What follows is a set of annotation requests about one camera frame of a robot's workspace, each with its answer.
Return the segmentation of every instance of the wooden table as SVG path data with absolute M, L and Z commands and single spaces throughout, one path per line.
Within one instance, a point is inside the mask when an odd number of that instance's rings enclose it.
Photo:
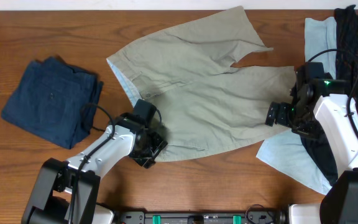
M 99 74 L 105 85 L 100 105 L 111 114 L 131 111 L 106 58 L 131 41 L 214 11 L 0 12 L 0 113 L 31 60 L 59 55 Z M 236 66 L 299 66 L 304 61 L 305 18 L 323 20 L 333 11 L 247 11 L 273 52 L 250 54 Z M 96 114 L 97 126 L 107 118 Z M 89 146 L 92 132 L 74 149 L 62 149 L 0 117 L 0 223 L 19 223 L 40 166 L 65 160 Z M 116 209 L 148 211 L 246 210 L 320 202 L 323 195 L 264 164 L 255 155 L 261 142 L 191 161 L 158 163 L 145 170 L 125 158 L 102 180 L 99 202 Z

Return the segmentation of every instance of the green terminal block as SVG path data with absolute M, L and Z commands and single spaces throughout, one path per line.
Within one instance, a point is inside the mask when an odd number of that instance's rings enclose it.
M 161 216 L 154 215 L 153 216 L 153 224 L 161 224 Z
M 241 216 L 233 215 L 233 224 L 241 224 Z

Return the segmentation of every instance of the blue denim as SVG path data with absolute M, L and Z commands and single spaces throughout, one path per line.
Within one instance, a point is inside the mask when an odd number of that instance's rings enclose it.
M 96 75 L 50 57 L 31 62 L 2 110 L 6 121 L 58 146 L 71 149 L 90 134 L 103 83 Z

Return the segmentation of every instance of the black cable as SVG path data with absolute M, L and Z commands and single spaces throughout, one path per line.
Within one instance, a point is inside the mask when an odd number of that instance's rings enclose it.
M 313 59 L 315 59 L 316 57 L 319 57 L 319 56 L 322 55 L 322 54 L 325 54 L 325 53 L 327 53 L 327 52 L 332 52 L 332 51 L 349 53 L 349 54 L 351 54 L 353 57 L 355 57 L 352 53 L 347 52 L 347 51 L 342 50 L 342 49 L 328 49 L 328 50 L 324 50 L 324 51 L 322 51 L 322 52 L 316 54 L 315 56 L 311 57 L 311 58 L 308 60 L 308 62 L 311 62 Z
M 98 109 L 101 109 L 101 110 L 109 117 L 110 122 L 113 121 L 113 119 L 112 119 L 112 117 L 110 116 L 110 114 L 109 114 L 104 108 L 102 108 L 101 106 L 97 105 L 96 103 L 86 103 L 86 104 L 84 104 L 84 105 L 81 107 L 81 109 L 80 109 L 80 115 L 81 115 L 81 121 L 82 121 L 82 123 L 84 123 L 84 122 L 83 122 L 83 120 L 84 120 L 84 111 L 85 111 L 85 109 L 87 109 L 87 108 L 89 108 L 89 107 L 96 107 L 96 108 L 98 108 Z M 102 132 L 105 131 L 105 129 L 96 128 L 96 127 L 94 127 L 94 126 L 91 126 L 91 127 L 92 127 L 93 129 L 97 130 L 97 131 L 102 131 Z
M 356 68 L 357 68 L 357 76 L 356 76 L 356 80 L 355 80 L 355 82 L 354 82 L 354 85 L 353 85 L 353 87 L 352 87 L 352 90 L 351 90 L 351 92 L 350 92 L 350 94 L 349 94 L 349 97 L 347 98 L 347 101 L 346 101 L 346 113 L 347 113 L 347 116 L 348 116 L 349 121 L 350 121 L 350 123 L 351 123 L 351 126 L 352 126 L 352 129 L 353 129 L 353 131 L 354 131 L 354 134 L 356 135 L 356 137 L 357 137 L 357 139 L 358 139 L 358 130 L 357 130 L 357 128 L 356 128 L 356 125 L 354 124 L 354 121 L 353 121 L 353 118 L 352 118 L 352 114 L 351 114 L 351 109 L 350 109 L 351 100 L 352 100 L 353 95 L 354 95 L 354 93 L 356 92 L 357 86 L 358 86 L 358 63 L 357 63 L 357 59 L 358 59 L 358 58 L 357 58 L 354 54 L 352 54 L 351 52 L 346 51 L 346 50 L 342 50 L 342 49 L 328 49 L 328 50 L 324 50 L 324 51 L 322 51 L 322 52 L 316 54 L 315 56 L 311 57 L 311 58 L 308 60 L 308 62 L 311 62 L 313 59 L 315 59 L 316 57 L 318 57 L 318 56 L 320 56 L 320 55 L 322 55 L 322 54 L 324 54 L 324 53 L 332 52 L 332 51 L 347 53 L 347 54 L 351 55 L 351 56 L 354 58 L 354 61 L 355 61 L 355 66 L 356 66 Z
M 111 128 L 111 134 L 98 146 L 96 146 L 90 153 L 88 153 L 87 155 L 85 155 L 83 157 L 83 160 L 81 161 L 81 164 L 78 166 L 76 175 L 75 175 L 75 181 L 74 181 L 74 186 L 73 189 L 71 191 L 71 199 L 70 199 L 70 210 L 68 212 L 68 224 L 72 224 L 73 223 L 73 217 L 74 217 L 74 207 L 75 207 L 75 195 L 77 193 L 77 189 L 78 189 L 78 180 L 80 178 L 80 174 L 81 174 L 81 170 L 82 168 L 85 166 L 85 164 L 87 163 L 87 161 L 91 158 L 91 156 L 97 151 L 99 150 L 103 145 L 105 145 L 108 141 L 110 141 L 113 136 L 114 133 L 116 132 L 116 123 L 114 122 L 113 118 L 111 117 L 111 115 L 101 106 L 94 104 L 94 103 L 87 103 L 84 106 L 82 106 L 80 113 L 82 114 L 83 111 L 85 110 L 85 108 L 87 107 L 96 107 L 98 109 L 100 109 L 101 111 L 103 111 L 110 119 L 110 124 L 112 126 Z
M 159 118 L 160 118 L 160 122 L 158 123 L 158 126 L 157 126 L 157 128 L 155 129 L 155 130 L 157 131 L 157 130 L 160 129 L 160 127 L 161 127 L 162 117 L 161 117 L 161 113 L 160 113 L 160 111 L 159 111 L 158 109 L 156 109 L 156 112 L 158 113 L 158 116 L 159 116 Z
M 347 117 L 349 118 L 349 121 L 351 122 L 351 126 L 352 126 L 352 129 L 354 131 L 354 134 L 356 135 L 357 139 L 358 139 L 358 130 L 357 130 L 357 127 L 356 125 L 354 124 L 354 121 L 353 121 L 353 117 L 352 117 L 352 113 L 351 113 L 351 100 L 352 100 L 352 97 L 354 95 L 354 93 L 356 92 L 357 90 L 357 86 L 358 86 L 358 66 L 357 66 L 357 76 L 356 76 L 356 81 L 354 82 L 354 86 L 351 90 L 351 93 L 349 94 L 349 97 L 346 101 L 346 113 L 347 113 Z
M 262 207 L 262 208 L 265 208 L 263 205 L 253 204 L 253 205 L 251 205 L 251 206 L 247 209 L 247 211 L 246 211 L 246 219 L 248 220 L 248 222 L 251 222 L 251 224 L 256 224 L 256 223 L 254 223 L 252 220 L 250 220 L 250 219 L 248 218 L 248 211 L 249 211 L 250 208 L 252 208 L 252 207 L 254 207 L 254 206 L 260 206 L 260 207 Z M 271 222 L 269 222 L 269 223 L 266 223 L 266 224 L 274 223 L 274 221 L 275 221 L 275 215 L 270 214 L 269 211 L 266 211 L 266 212 L 267 212 L 267 214 L 268 214 L 268 215 L 272 218 L 272 220 L 273 220 L 273 221 L 271 221 Z

